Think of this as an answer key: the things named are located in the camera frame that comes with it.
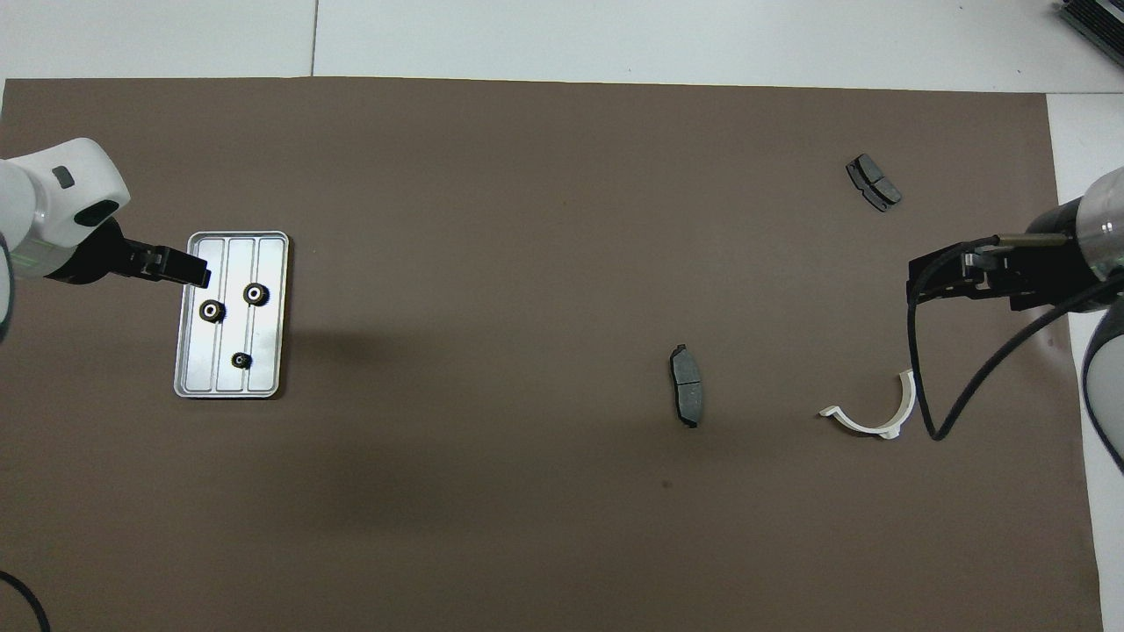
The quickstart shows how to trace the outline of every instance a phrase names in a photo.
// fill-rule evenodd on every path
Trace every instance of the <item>curved white object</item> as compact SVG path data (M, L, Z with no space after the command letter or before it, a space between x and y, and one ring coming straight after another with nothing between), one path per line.
M913 381L913 371L901 371L898 373L898 378L901 379L901 404L898 406L898 412L890 417L890 421L880 426L867 427L859 425L851 421L851 417L847 417L846 413L839 406L828 406L821 410L819 414L824 417L835 417L839 423L855 432L877 434L882 439L896 439L901 433L901 424L909 418L909 414L913 413L913 407L917 403L917 387Z

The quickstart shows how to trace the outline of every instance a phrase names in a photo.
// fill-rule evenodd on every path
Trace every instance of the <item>rectangular tray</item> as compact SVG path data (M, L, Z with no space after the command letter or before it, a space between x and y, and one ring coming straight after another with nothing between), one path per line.
M207 260L206 289L184 286L175 347L175 394L191 398L270 397L281 376L281 333L289 273L289 236L277 231L212 231L191 235L188 252ZM250 305L243 291L261 283L269 299ZM205 320L199 308L217 300L225 316ZM251 356L235 367L235 353Z

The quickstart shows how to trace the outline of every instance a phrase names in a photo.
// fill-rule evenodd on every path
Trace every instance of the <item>brown surface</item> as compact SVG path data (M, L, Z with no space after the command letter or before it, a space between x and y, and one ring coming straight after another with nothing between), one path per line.
M272 401L175 397L174 286L20 285L0 567L60 630L1099 629L1062 326L944 443L816 417L897 407L910 258L1052 206L1042 96L9 81L3 155L74 136L126 234L294 256ZM923 307L936 407L1028 318Z

